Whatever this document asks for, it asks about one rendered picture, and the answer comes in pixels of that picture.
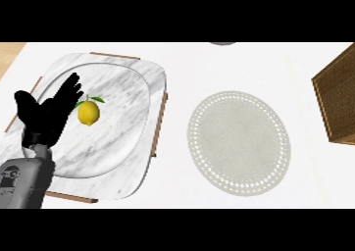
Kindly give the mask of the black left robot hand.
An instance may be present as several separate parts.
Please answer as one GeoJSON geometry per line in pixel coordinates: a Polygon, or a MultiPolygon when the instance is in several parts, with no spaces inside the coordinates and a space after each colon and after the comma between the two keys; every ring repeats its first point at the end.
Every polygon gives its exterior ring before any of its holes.
{"type": "Polygon", "coordinates": [[[80,76],[73,74],[64,81],[57,94],[42,104],[33,95],[20,90],[15,93],[18,117],[26,124],[23,146],[31,148],[37,144],[52,147],[61,137],[70,114],[85,92],[80,76]]]}

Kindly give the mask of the yellow lemon with leaves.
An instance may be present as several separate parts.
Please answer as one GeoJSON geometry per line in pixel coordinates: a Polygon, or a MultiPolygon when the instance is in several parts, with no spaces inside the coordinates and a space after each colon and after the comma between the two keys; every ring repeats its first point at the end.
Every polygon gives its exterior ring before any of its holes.
{"type": "Polygon", "coordinates": [[[79,121],[83,125],[92,126],[101,118],[99,103],[105,103],[101,96],[91,96],[85,101],[76,104],[79,109],[79,121]]]}

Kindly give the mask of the round grey placemat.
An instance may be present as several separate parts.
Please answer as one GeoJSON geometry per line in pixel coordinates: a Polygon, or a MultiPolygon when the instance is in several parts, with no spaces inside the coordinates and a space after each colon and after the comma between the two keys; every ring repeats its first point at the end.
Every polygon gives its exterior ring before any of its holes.
{"type": "Polygon", "coordinates": [[[224,91],[199,104],[188,123],[191,158],[209,182],[237,196],[268,192],[290,165],[286,126],[253,95],[224,91]]]}

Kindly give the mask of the brown wicker basket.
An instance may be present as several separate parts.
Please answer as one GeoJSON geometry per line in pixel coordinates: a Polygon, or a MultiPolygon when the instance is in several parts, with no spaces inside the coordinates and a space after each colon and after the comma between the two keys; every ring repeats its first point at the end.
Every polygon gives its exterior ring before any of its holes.
{"type": "Polygon", "coordinates": [[[329,141],[355,145],[355,43],[312,78],[329,141]]]}

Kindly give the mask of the white marble tray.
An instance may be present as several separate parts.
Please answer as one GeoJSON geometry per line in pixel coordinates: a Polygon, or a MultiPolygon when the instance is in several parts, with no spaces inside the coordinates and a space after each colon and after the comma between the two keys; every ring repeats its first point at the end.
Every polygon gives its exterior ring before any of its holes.
{"type": "Polygon", "coordinates": [[[70,116],[52,147],[55,174],[48,194],[74,200],[116,200],[138,190],[156,155],[167,99],[163,67],[141,59],[73,53],[51,65],[34,98],[52,97],[71,74],[85,95],[99,97],[101,118],[83,125],[70,116]]]}

